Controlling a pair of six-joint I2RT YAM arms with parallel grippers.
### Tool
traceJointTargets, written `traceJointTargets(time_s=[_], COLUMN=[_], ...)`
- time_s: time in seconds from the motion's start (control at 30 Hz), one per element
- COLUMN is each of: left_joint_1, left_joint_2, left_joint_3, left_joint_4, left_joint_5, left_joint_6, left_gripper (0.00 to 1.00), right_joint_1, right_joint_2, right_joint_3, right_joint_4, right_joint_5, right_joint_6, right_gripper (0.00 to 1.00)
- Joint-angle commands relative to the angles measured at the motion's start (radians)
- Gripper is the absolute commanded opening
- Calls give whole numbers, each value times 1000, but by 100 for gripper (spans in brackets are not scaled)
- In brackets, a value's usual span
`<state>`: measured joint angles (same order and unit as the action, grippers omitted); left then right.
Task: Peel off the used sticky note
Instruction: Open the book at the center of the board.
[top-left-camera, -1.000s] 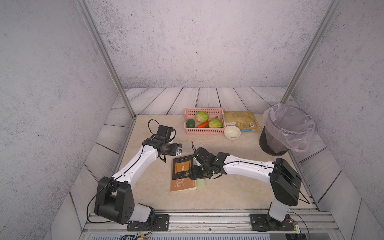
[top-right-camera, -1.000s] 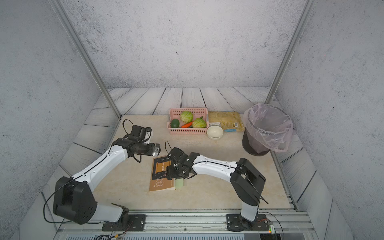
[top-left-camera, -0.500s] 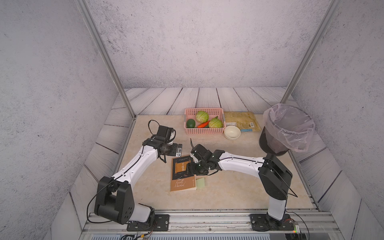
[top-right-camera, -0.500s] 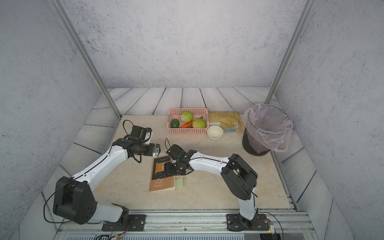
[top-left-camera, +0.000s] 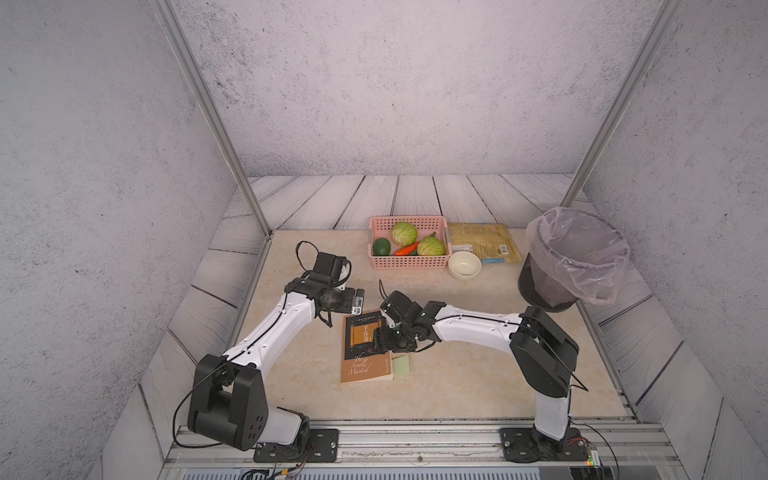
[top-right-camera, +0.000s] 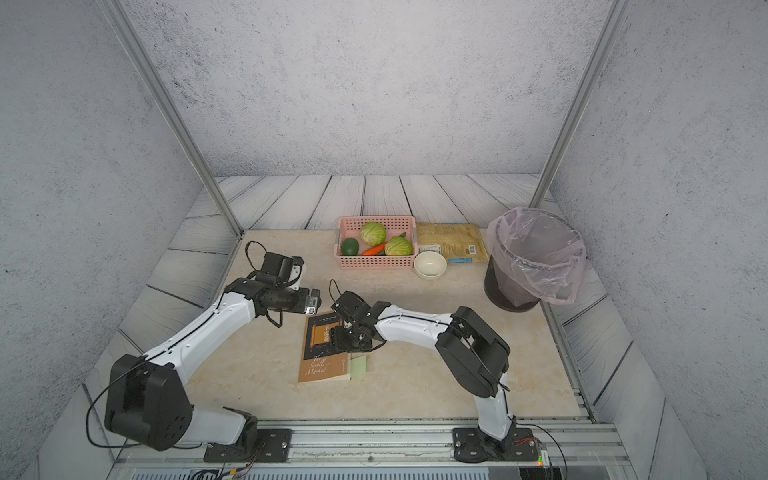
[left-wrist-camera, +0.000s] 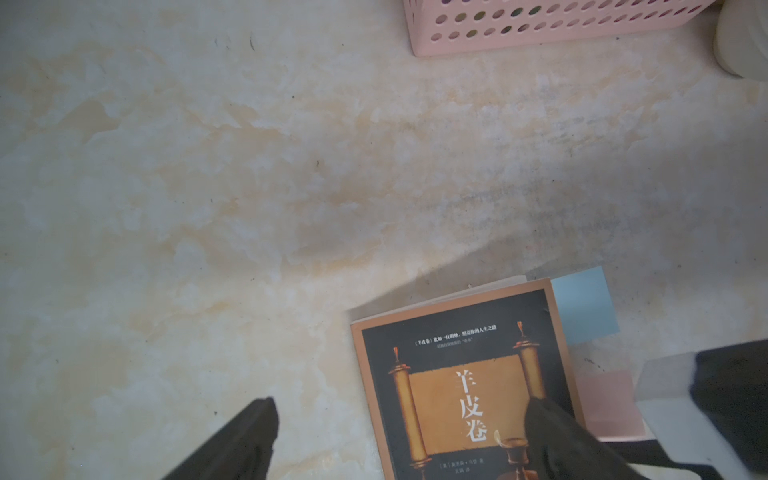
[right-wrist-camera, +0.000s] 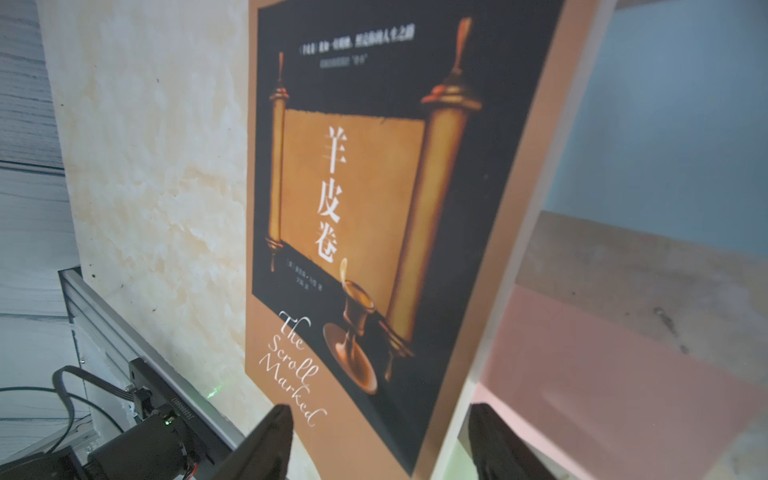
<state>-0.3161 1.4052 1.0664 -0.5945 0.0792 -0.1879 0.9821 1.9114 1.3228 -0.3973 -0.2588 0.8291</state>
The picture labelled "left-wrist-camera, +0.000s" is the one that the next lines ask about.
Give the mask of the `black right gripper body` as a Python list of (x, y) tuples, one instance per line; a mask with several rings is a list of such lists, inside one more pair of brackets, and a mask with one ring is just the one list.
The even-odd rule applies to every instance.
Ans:
[(700, 351), (691, 397), (751, 474), (767, 472), (767, 341)]

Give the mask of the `blue sticky note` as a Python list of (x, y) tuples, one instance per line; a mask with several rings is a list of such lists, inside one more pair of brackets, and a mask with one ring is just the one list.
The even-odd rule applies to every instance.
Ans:
[(555, 278), (552, 287), (568, 345), (620, 332), (602, 267)]

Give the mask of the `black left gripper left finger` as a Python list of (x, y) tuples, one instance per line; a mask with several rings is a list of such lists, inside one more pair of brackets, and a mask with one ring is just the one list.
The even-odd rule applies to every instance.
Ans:
[(278, 428), (279, 416), (274, 399), (256, 399), (169, 472), (164, 480), (264, 480)]

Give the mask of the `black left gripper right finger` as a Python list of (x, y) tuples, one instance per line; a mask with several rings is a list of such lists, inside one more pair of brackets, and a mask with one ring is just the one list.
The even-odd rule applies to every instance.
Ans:
[(644, 479), (549, 399), (529, 401), (524, 428), (540, 479)]

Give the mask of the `dark cover paperback book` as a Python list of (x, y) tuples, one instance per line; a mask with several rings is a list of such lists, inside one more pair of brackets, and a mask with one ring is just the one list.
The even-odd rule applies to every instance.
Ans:
[(584, 418), (548, 279), (473, 287), (351, 332), (388, 479), (533, 479), (529, 401)]

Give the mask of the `pink sticky note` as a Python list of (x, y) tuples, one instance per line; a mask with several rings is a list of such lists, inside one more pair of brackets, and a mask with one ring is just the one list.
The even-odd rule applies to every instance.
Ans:
[(634, 402), (629, 371), (604, 372), (576, 378), (587, 430), (601, 441), (621, 442), (648, 438), (640, 410)]

